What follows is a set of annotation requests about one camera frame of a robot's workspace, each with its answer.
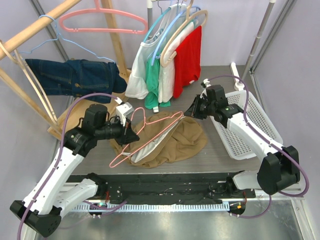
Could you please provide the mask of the pink wire hanger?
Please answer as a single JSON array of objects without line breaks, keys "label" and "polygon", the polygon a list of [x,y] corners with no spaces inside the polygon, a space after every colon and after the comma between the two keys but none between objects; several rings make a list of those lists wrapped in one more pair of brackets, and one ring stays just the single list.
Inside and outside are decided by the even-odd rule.
[{"label": "pink wire hanger", "polygon": [[144,158],[157,147],[154,141],[163,140],[168,131],[171,131],[183,117],[182,111],[164,111],[146,117],[145,108],[138,107],[132,112],[131,120],[139,110],[143,113],[143,119],[133,128],[133,132],[138,135],[139,140],[123,146],[120,146],[115,140],[111,140],[110,145],[114,148],[117,156],[110,162],[110,168],[115,168],[124,161],[133,165],[142,164]]}]

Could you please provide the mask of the tan cloth garment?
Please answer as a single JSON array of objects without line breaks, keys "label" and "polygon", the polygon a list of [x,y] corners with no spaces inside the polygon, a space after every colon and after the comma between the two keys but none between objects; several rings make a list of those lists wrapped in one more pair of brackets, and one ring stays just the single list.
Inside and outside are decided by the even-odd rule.
[{"label": "tan cloth garment", "polygon": [[188,116],[183,116],[179,122],[167,132],[163,140],[154,141],[156,148],[142,161],[135,165],[124,161],[129,165],[141,168],[156,168],[164,163],[175,163],[194,157],[208,143],[208,138],[201,125]]}]

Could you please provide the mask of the blue denim skirt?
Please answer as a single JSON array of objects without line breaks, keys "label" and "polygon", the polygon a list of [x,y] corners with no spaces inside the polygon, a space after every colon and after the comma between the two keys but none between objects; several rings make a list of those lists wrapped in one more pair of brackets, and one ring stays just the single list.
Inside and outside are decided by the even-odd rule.
[{"label": "blue denim skirt", "polygon": [[86,59],[57,62],[42,59],[25,60],[48,96],[80,98],[93,93],[121,94],[127,83],[113,62]]}]

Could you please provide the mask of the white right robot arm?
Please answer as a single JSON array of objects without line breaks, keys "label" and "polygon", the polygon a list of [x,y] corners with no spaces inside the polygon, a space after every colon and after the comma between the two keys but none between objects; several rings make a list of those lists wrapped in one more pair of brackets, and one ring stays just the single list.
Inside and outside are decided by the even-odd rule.
[{"label": "white right robot arm", "polygon": [[274,195],[300,181],[298,151],[257,128],[247,117],[245,107],[229,103],[221,85],[208,86],[196,95],[184,115],[199,120],[211,118],[240,138],[261,161],[259,170],[244,170],[232,177],[225,186],[230,197],[238,197],[244,189],[261,189]]}]

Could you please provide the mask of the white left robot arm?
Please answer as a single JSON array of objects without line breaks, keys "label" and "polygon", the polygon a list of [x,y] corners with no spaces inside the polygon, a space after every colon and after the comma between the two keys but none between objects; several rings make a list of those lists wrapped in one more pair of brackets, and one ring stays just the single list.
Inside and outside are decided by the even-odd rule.
[{"label": "white left robot arm", "polygon": [[102,104],[92,104],[86,109],[79,121],[81,125],[65,133],[62,147],[36,187],[24,200],[15,200],[11,204],[10,210],[23,225],[47,238],[76,205],[92,197],[100,200],[106,195],[108,184],[95,173],[86,175],[63,195],[58,194],[99,140],[114,139],[123,145],[140,139],[127,117],[133,111],[131,104],[121,103],[116,107],[116,115],[108,119],[108,109]]}]

